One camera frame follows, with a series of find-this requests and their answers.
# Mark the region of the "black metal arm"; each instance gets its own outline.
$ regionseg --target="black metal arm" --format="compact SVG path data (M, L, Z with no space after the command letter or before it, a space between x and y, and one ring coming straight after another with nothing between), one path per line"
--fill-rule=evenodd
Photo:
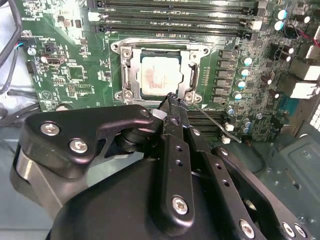
M209 148L187 110L170 93L153 113L128 105L30 116L12 185L55 219L51 240L311 240L231 152ZM88 188L98 155L136 151L142 160Z

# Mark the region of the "green circuit board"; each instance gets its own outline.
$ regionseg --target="green circuit board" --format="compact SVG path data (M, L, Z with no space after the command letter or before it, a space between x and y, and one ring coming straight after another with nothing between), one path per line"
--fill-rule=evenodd
M270 46L291 46L292 58L296 58L301 44L308 43L275 29L279 12L286 11L284 26L294 24L303 31L319 22L313 16L319 4L298 0L17 0L17 5L27 69L44 112L124 104L155 108L164 89L178 93L170 76L179 76L184 52L190 54L185 71L192 76L185 98L212 114L231 106L236 119L233 133L244 134L243 122L249 119L249 133L256 141L269 140L274 134L272 117L292 114L299 103L291 102L288 110L287 96L269 94L269 90L277 91L281 74L290 67L290 61L270 59ZM311 16L311 21L297 22L296 15ZM128 39L136 41L119 45ZM133 63L123 64L133 54L125 56L123 48L127 47L141 52L137 65L146 69L140 69L138 100L133 99L137 93L133 82L124 83L128 71L135 68ZM196 47L206 49L201 52ZM194 68L193 54L200 58ZM261 81L270 75L270 85ZM182 79L189 81L186 75ZM239 88L238 80L245 87ZM206 131L208 122L200 122L198 127Z

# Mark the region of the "black plastic part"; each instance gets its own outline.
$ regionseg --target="black plastic part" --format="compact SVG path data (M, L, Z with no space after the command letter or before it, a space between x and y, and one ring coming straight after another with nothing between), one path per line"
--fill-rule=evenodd
M72 198L57 215L50 240L167 240L150 212L157 207L159 161L142 159ZM175 240L221 240L214 225L220 206L208 180L192 176L195 221Z
M145 117L140 111L147 111ZM114 140L124 128L147 128L154 117L140 105L101 107L34 114L25 120L19 144L26 156L65 178L82 176L96 156L97 142ZM56 124L60 133L48 136L41 132L44 123ZM82 139L87 145L85 153L69 148L73 139Z
M249 199L257 209L258 225L264 236L270 240L291 239L283 223L287 223L295 233L297 240L311 240L310 232L304 227L304 238L295 228L298 219L250 172L242 162L222 146L215 147L213 152L219 156L230 174L239 182L239 194Z

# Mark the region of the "metal frame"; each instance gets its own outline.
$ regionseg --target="metal frame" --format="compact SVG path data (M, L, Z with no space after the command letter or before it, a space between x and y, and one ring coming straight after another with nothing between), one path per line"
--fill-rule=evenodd
M145 47L146 45L184 46L185 49L161 49ZM181 56L180 73L183 81L178 84L178 98L187 103L200 103L202 96L196 94L200 61L211 53L214 43L206 45L199 42L165 38L126 38L111 44L111 49L120 55L122 91L116 92L114 98L126 104L158 105L161 101L144 100L140 94L137 75L141 70L142 51L177 52Z
M94 234L96 230L105 231L105 235L113 231L109 228L86 229L87 232L81 234L83 227L75 230L72 226L81 221L83 216L77 216L78 213L74 213L76 210L70 209L79 203L81 208L88 206L93 211L80 211L86 213L87 221L100 219L100 211L108 208L122 209L123 206L117 201L113 201L113 205L103 204L104 210L99 209L95 201L97 197L109 201L111 196L108 190L123 193L129 191L130 185L117 187L119 181L111 177L86 189L83 179L97 154L111 156L134 151L145 153L144 159L137 164L151 166L152 162L153 170L148 168L141 172L141 167L135 165L124 169L119 176L122 181L127 179L132 183L138 181L138 176L151 176L154 172L154 182L138 182L151 191L143 194L152 195L152 204L146 196L134 197L140 199L137 205L147 209L148 218L154 222L152 224L155 224L156 231L167 237L190 239L188 233L198 229L195 227L197 220L211 213L219 214L219 218L216 217L213 222L223 239L312 239L310 232L298 224L297 218L231 152L221 146L212 150L209 148L202 134L190 126L184 101L170 93L157 111L151 114L142 106L128 105L46 112L26 120L19 141L20 151L12 171L20 176L25 186L16 190L38 201L52 218L56 218L51 239L64 240L72 235L84 239L83 235ZM106 139L102 150L97 144L100 139ZM195 174L192 172L195 171L201 179L206 179L209 191L213 192L206 200L207 204L210 203L208 208L198 216L194 201L197 200L199 208L201 190L195 188L192 179ZM218 213L212 212L211 203L218 206ZM126 215L137 218L139 213L135 212L135 208L128 208L133 212ZM123 219L115 216L112 221L112 224L116 221L120 226ZM150 224L146 220L138 226L143 232ZM121 239L125 234L118 232L117 237ZM197 236L206 238L206 233L198 231Z

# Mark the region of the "hole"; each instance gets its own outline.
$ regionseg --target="hole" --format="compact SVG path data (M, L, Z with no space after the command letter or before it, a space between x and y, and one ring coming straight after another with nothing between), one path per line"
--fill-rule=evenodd
M175 146L175 149L178 151L178 152L182 152L182 149L180 146Z
M172 122L174 125L179 126L179 122L178 122L177 119L171 118L171 122Z
M222 167L221 167L218 163L216 163L215 166L216 166L216 168L219 169L219 170L222 169Z
M294 186L297 190L299 190L299 189L301 188L301 185L300 185L299 183L294 183L293 186Z
M182 167L184 164L180 160L175 160L175 165Z
M223 184L224 184L226 187L230 187L230 184L229 184L226 180L223 180Z

